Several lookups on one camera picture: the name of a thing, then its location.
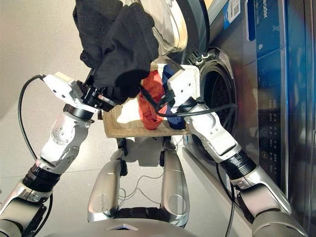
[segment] laundry basket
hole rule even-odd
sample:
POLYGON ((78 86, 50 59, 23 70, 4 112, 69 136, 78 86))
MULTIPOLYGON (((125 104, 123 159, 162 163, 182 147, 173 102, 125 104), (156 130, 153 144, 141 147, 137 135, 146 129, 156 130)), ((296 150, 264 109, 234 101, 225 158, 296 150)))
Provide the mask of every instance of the laundry basket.
MULTIPOLYGON (((151 71, 158 70, 162 77, 165 64, 152 64, 151 71)), ((200 95, 199 91, 199 70, 196 66, 182 65, 185 71, 179 77, 191 78, 191 85, 194 88, 193 97, 196 99, 200 95)), ((183 135, 190 133, 189 130, 172 129, 164 118, 162 123, 155 130, 148 130, 143 126, 138 110, 138 96, 128 99, 124 104, 115 106, 109 112, 103 112, 104 130, 107 137, 160 137, 171 135, 183 135)))

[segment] black cloth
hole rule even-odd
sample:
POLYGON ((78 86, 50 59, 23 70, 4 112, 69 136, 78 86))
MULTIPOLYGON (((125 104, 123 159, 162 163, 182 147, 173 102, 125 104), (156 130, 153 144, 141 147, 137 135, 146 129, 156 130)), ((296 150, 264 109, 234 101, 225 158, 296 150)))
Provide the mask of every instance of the black cloth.
POLYGON ((80 59, 95 69, 93 86, 117 103, 139 92, 158 57, 154 21, 141 5, 119 0, 76 0, 73 12, 83 46, 80 59))

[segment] black cable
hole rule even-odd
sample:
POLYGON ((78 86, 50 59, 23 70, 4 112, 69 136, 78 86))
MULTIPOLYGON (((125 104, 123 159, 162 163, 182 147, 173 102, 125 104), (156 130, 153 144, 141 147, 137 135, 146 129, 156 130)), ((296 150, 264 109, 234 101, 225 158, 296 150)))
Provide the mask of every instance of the black cable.
POLYGON ((222 106, 219 106, 219 107, 215 107, 215 108, 208 109, 208 110, 203 110, 203 111, 188 112, 188 113, 176 113, 176 114, 168 114, 168 115, 159 113, 156 108, 155 108, 155 110, 156 110, 157 115, 159 115, 160 117, 174 118, 174 117, 187 117, 187 116, 205 115, 205 114, 221 111, 221 110, 228 109, 228 108, 231 108, 231 110, 234 110, 234 109, 236 109, 236 107, 237 107, 236 104, 226 104, 226 105, 222 105, 222 106))
MULTIPOLYGON (((26 143, 26 145, 28 146, 31 154, 32 154, 32 157, 34 158, 34 160, 37 159, 37 156, 30 144, 30 141, 26 135, 26 132, 25 132, 25 129, 24 129, 24 126, 23 126, 23 121, 22 121, 22 101, 23 101, 23 95, 24 95, 24 92, 26 90, 26 88, 28 87, 28 85, 36 80, 36 79, 41 79, 43 80, 43 78, 45 77, 44 74, 38 74, 38 75, 35 75, 34 77, 32 77, 31 79, 29 79, 22 87, 21 89, 21 92, 20 92, 20 97, 19 97, 19 102, 18 102, 18 119, 19 119, 19 124, 20 124, 20 128, 21 128, 21 131, 22 131, 22 135, 23 135, 23 138, 24 138, 24 141, 26 143)), ((33 237, 36 236, 40 230, 43 228, 43 226, 45 225, 46 221, 48 220, 48 217, 50 215, 50 212, 51 212, 51 209, 53 207, 53 194, 51 194, 49 196, 49 206, 48 206, 48 211, 47 211, 47 214, 44 218, 44 220, 42 221, 41 225, 38 227, 38 229, 33 233, 33 237)))
POLYGON ((219 107, 216 107, 216 108, 203 110, 203 111, 197 111, 197 112, 176 113, 176 114, 162 114, 162 113, 159 113, 159 110, 165 105, 162 106, 162 104, 156 103, 153 100, 151 94, 142 85, 139 86, 139 87, 140 87, 140 90, 142 91, 143 96, 146 98, 146 100, 155 108, 156 114, 158 116, 160 116, 160 117, 163 117, 163 118, 174 118, 174 117, 187 117, 187 116, 205 115, 205 114, 221 111, 221 110, 228 109, 228 108, 231 108, 230 111, 231 111, 231 113, 233 113, 233 111, 237 108, 237 104, 230 103, 230 104, 222 105, 222 106, 219 106, 219 107))
POLYGON ((45 75, 43 74, 38 74, 34 77, 32 77, 31 79, 29 79, 22 87, 21 89, 21 92, 20 92, 20 97, 19 97, 19 102, 18 102, 18 119, 19 119, 19 124, 20 124, 20 128, 21 128, 21 131, 22 131, 22 135, 23 135, 23 138, 24 138, 24 141, 27 145, 27 147, 29 148, 34 160, 37 159, 37 156, 35 154, 35 152, 33 151, 33 148, 30 144, 30 141, 28 139, 28 137, 26 136, 26 133, 25 133, 25 130, 24 130, 24 126, 23 126, 23 122, 22 122, 22 100, 23 100, 23 95, 24 95, 24 92, 26 90, 26 87, 34 80, 36 79, 43 79, 45 77, 45 75))
POLYGON ((40 232, 40 230, 43 228, 43 226, 45 225, 45 223, 46 223, 46 221, 48 220, 48 217, 49 217, 49 215, 50 215, 50 212, 51 212, 52 207, 53 207, 53 194, 51 194, 51 195, 49 196, 49 206, 48 206, 47 214, 46 214, 44 220, 42 221, 41 225, 40 225, 40 226, 38 227, 38 229, 34 232, 33 237, 36 236, 36 235, 40 232))
POLYGON ((231 190, 232 190, 232 208, 231 208, 231 215, 229 217, 229 222, 226 230, 225 237, 229 237, 229 234, 232 229, 232 224, 233 224, 233 218, 234 218, 234 211, 235 211, 235 193, 234 193, 234 187, 231 184, 231 190))
POLYGON ((227 188, 226 188, 226 186, 225 186, 225 184, 224 184, 224 182, 223 182, 223 180, 222 180, 221 174, 219 173, 218 163, 216 163, 215 166, 216 166, 216 173, 217 173, 219 182, 220 182, 221 185, 223 186, 223 189, 224 189, 224 191, 226 192, 226 194, 227 194, 229 200, 230 200, 230 201, 233 201, 233 198, 232 198, 231 195, 229 194, 229 192, 228 192, 228 190, 227 190, 227 188))

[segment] red garment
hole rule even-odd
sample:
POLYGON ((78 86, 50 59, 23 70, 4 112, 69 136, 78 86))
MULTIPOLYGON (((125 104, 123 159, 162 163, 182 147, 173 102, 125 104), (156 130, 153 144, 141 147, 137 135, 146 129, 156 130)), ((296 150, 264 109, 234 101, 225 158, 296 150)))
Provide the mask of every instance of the red garment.
MULTIPOLYGON (((148 77, 143 79, 143 87, 150 93, 155 102, 159 102, 164 95, 161 77, 158 71, 152 71, 148 77)), ((158 116, 154 107, 145 99, 142 93, 139 94, 139 115, 144 127, 148 130, 155 130, 163 118, 158 116)), ((164 106, 159 112, 165 114, 167 107, 164 106)))

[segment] blue garment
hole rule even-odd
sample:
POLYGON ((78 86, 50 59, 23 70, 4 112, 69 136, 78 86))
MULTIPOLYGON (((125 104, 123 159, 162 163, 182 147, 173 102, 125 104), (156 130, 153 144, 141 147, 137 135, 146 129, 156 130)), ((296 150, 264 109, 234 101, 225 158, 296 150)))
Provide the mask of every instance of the blue garment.
MULTIPOLYGON (((163 67, 163 73, 162 73, 162 85, 163 85, 164 92, 168 90, 167 81, 169 80, 170 77, 173 76, 173 74, 174 74, 174 71, 172 67, 166 64, 163 67)), ((171 107, 169 105, 167 105, 166 115, 167 114, 172 114, 171 107)), ((181 130, 181 129, 186 128, 184 119, 181 117, 174 117, 174 118, 167 118, 167 119, 168 119, 169 126, 173 129, 181 130)))

